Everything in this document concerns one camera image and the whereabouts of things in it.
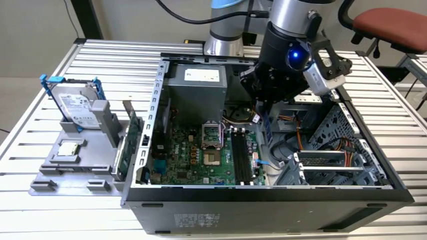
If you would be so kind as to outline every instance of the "aluminum table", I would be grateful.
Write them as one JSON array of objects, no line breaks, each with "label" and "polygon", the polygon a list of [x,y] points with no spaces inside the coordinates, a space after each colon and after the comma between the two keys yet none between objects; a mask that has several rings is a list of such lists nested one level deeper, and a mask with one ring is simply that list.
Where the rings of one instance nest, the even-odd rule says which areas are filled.
[{"label": "aluminum table", "polygon": [[[256,58],[259,51],[247,47],[244,55]],[[127,118],[123,100],[132,101],[136,114],[146,118],[160,53],[203,54],[203,47],[87,40],[72,46],[52,75],[98,77],[119,118]],[[62,130],[60,111],[42,90],[0,146],[0,238],[427,239],[427,124],[370,59],[354,51],[338,53],[354,63],[344,88],[414,196],[411,206],[348,234],[146,235],[132,211],[122,208],[120,197],[28,194]]]}]

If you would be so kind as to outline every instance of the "motherboard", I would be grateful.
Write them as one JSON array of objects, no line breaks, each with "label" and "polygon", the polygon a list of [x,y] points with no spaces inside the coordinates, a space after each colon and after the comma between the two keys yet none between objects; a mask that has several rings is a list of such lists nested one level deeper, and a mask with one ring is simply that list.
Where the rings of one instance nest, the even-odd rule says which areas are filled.
[{"label": "motherboard", "polygon": [[176,126],[171,131],[167,157],[154,160],[150,181],[156,185],[220,186],[240,182],[264,185],[258,156],[256,136],[251,131],[234,132],[219,124]]}]

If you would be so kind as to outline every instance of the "robotic arm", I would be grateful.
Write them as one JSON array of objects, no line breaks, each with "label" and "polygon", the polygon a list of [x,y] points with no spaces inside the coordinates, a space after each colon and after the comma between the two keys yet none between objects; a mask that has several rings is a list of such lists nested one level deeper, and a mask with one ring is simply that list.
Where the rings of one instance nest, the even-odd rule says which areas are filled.
[{"label": "robotic arm", "polygon": [[266,110],[308,87],[322,95],[346,82],[352,63],[338,56],[330,40],[319,34],[322,15],[330,13],[334,1],[272,2],[258,63],[240,73],[246,91],[264,102]]},{"label": "robotic arm", "polygon": [[207,55],[242,56],[242,33],[266,28],[258,62],[240,73],[240,83],[251,98],[263,102],[263,112],[308,87],[322,95],[344,84],[352,62],[338,56],[331,41],[319,34],[322,16],[330,15],[335,0],[274,0],[272,5],[271,0],[212,0],[207,20],[183,18],[162,0],[156,2],[180,21],[211,23]]}]

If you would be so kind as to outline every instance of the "blue drive bracket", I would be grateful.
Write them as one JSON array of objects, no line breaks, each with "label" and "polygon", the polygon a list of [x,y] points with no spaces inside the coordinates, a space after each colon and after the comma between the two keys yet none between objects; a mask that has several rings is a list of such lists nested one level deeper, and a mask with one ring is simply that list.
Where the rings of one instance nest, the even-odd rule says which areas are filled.
[{"label": "blue drive bracket", "polygon": [[104,95],[104,90],[103,90],[103,85],[102,85],[102,81],[99,80],[98,77],[95,77],[95,79],[92,80],[92,83],[96,86],[96,93],[98,93],[98,97],[100,100],[107,100],[106,99],[106,95]]},{"label": "blue drive bracket", "polygon": [[66,122],[68,122],[67,117],[66,117],[66,114],[64,114],[64,112],[63,112],[63,110],[62,110],[62,107],[60,107],[60,105],[59,105],[59,102],[56,101],[56,99],[55,99],[55,97],[54,97],[54,95],[52,95],[52,91],[51,91],[51,88],[50,88],[50,86],[48,86],[48,83],[51,83],[51,82],[47,80],[47,79],[48,79],[48,75],[42,74],[40,77],[39,77],[39,79],[40,79],[40,84],[42,84],[42,86],[43,86],[43,88],[44,88],[44,90],[46,90],[46,94],[52,98],[52,100],[54,100],[54,102],[55,102],[55,104],[56,104],[56,106],[58,106],[58,109],[59,109],[60,114],[62,114],[62,116],[63,116],[63,120],[64,120]]},{"label": "blue drive bracket", "polygon": [[[56,106],[58,106],[58,109],[59,109],[60,114],[62,114],[62,116],[63,116],[63,120],[64,120],[66,122],[68,122],[68,119],[67,119],[67,117],[66,117],[66,114],[64,114],[64,112],[63,112],[63,110],[62,110],[62,107],[60,107],[60,105],[59,105],[59,102],[56,101],[56,99],[55,99],[55,97],[54,97],[54,94],[52,94],[52,90],[51,90],[51,88],[50,88],[50,84],[54,84],[54,85],[55,85],[55,84],[64,83],[64,82],[67,81],[67,79],[66,79],[63,76],[51,76],[51,77],[48,78],[48,75],[46,75],[46,74],[42,74],[40,77],[39,77],[39,79],[40,79],[40,84],[42,84],[42,86],[43,86],[43,88],[44,88],[44,90],[46,90],[47,95],[52,98],[52,100],[54,100],[54,102],[55,102],[55,104],[56,104]],[[98,98],[99,98],[100,100],[107,100],[107,99],[106,99],[104,90],[103,90],[102,81],[99,80],[98,77],[95,77],[91,82],[95,84],[95,87],[96,87]],[[78,131],[82,132],[83,129],[84,129],[84,128],[78,125]]]}]

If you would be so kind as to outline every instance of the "floor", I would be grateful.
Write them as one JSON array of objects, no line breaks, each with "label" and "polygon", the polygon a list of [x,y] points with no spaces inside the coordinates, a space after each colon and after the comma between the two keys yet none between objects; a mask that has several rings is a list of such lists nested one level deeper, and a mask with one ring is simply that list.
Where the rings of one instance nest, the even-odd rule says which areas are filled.
[{"label": "floor", "polygon": [[[11,131],[42,86],[39,78],[0,77],[0,129]],[[8,133],[0,131],[0,143]]]}]

